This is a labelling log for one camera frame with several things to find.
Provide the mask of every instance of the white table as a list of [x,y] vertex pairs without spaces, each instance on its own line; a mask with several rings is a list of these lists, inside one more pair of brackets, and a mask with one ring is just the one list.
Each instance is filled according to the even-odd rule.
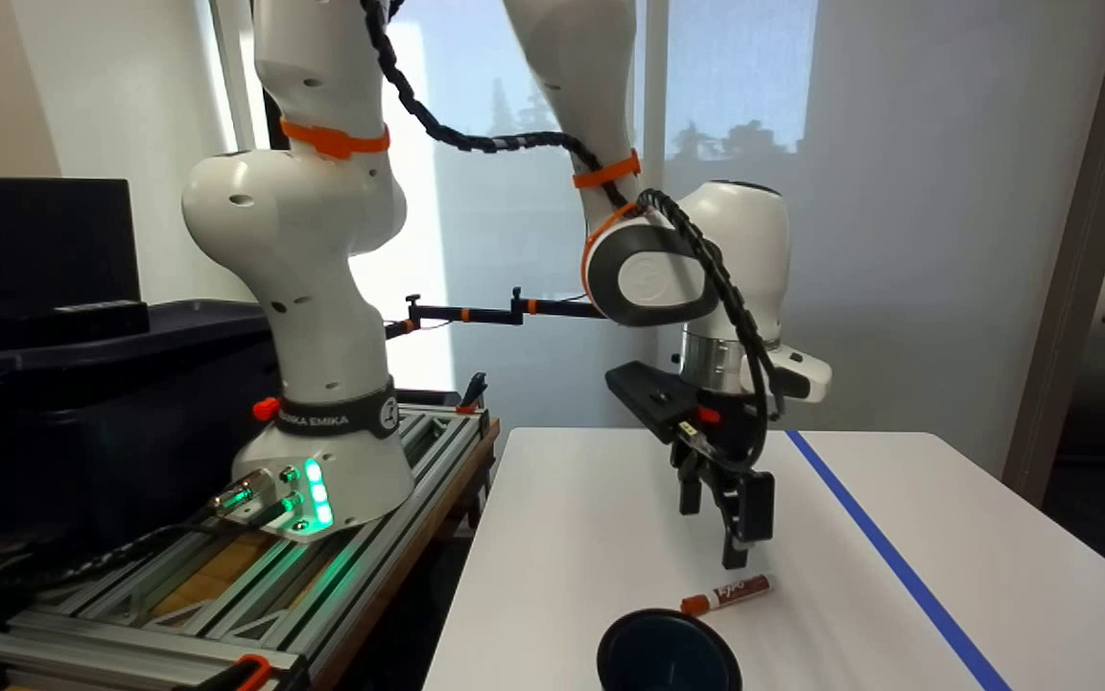
[[[1105,688],[1105,561],[945,442],[770,433],[761,463],[779,505],[748,573],[770,590],[701,618],[748,691]],[[640,428],[513,428],[427,688],[599,688],[615,618],[736,581],[715,501],[684,518],[674,492]]]

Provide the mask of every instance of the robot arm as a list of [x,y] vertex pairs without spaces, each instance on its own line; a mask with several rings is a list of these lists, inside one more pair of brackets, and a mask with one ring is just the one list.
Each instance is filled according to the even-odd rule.
[[832,378],[826,360],[784,346],[784,197],[761,184],[701,184],[684,202],[654,208],[645,199],[661,197],[645,190],[637,208],[617,208],[603,197],[606,184],[635,199],[637,176],[626,129],[635,0],[507,0],[507,10],[559,126],[603,157],[599,171],[576,167],[591,229],[580,262],[586,296],[626,327],[688,322],[678,375],[626,366],[606,378],[670,442],[678,509],[698,509],[701,482],[715,492],[725,568],[741,568],[746,547],[775,531],[775,479],[753,468],[764,428],[784,395],[816,403]]
[[183,218],[267,314],[280,413],[237,454],[232,509],[316,540],[371,522],[411,492],[397,437],[385,322],[348,273],[398,234],[380,69],[358,0],[256,0],[256,76],[283,111],[288,149],[197,163]]
[[[267,531],[316,540],[386,514],[411,492],[397,428],[380,314],[361,298],[348,252],[377,250],[404,222],[380,122],[377,0],[256,0],[256,71],[283,111],[291,152],[214,157],[193,171],[183,218],[193,239],[233,268],[267,311],[283,373],[280,413],[237,454],[232,509],[271,518]],[[709,428],[678,419],[678,468],[715,479],[698,455],[730,455],[748,482],[753,437],[769,395],[823,400],[829,366],[779,343],[785,284],[784,199],[753,184],[705,184],[684,199],[698,243],[674,234],[670,212],[626,208],[637,189],[631,140],[635,0],[507,0],[513,30],[554,111],[599,163],[576,167],[585,199],[585,289],[626,327],[688,322],[684,378],[693,403],[725,412]],[[779,366],[761,375],[736,336],[741,298],[753,336]]]

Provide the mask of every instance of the metal rack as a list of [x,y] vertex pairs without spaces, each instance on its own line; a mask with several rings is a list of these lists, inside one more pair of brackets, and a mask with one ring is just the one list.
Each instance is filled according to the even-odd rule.
[[35,688],[197,688],[247,654],[265,654],[278,688],[306,688],[334,669],[322,654],[339,654],[370,618],[392,555],[484,423],[407,407],[398,442],[415,492],[385,522],[316,543],[193,531],[149,561],[17,613],[0,634],[0,660]]

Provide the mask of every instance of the black circular object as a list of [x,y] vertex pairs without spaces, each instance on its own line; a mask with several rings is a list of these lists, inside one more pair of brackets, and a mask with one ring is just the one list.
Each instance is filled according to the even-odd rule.
[[635,611],[599,641],[599,683],[606,691],[741,691],[732,650],[698,618],[678,611]]

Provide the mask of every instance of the metal frame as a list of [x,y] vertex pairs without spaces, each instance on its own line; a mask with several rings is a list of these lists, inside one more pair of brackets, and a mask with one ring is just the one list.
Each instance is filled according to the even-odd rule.
[[1105,80],[1095,103],[1091,140],[1060,239],[1060,258],[1025,375],[1007,482],[1041,501],[1057,471],[1057,447],[1075,395],[1085,330],[1105,277]]
[[316,669],[317,679],[325,669],[317,654],[339,650],[361,623],[386,561],[411,540],[430,497],[471,454],[479,424],[484,413],[411,407],[398,442],[415,463],[415,492],[385,522],[317,543],[278,540],[214,600],[149,618],[154,602],[232,543],[224,533],[183,533],[142,565],[17,613],[10,634],[0,634],[0,660],[35,679],[197,688],[241,654],[265,654],[280,674]]

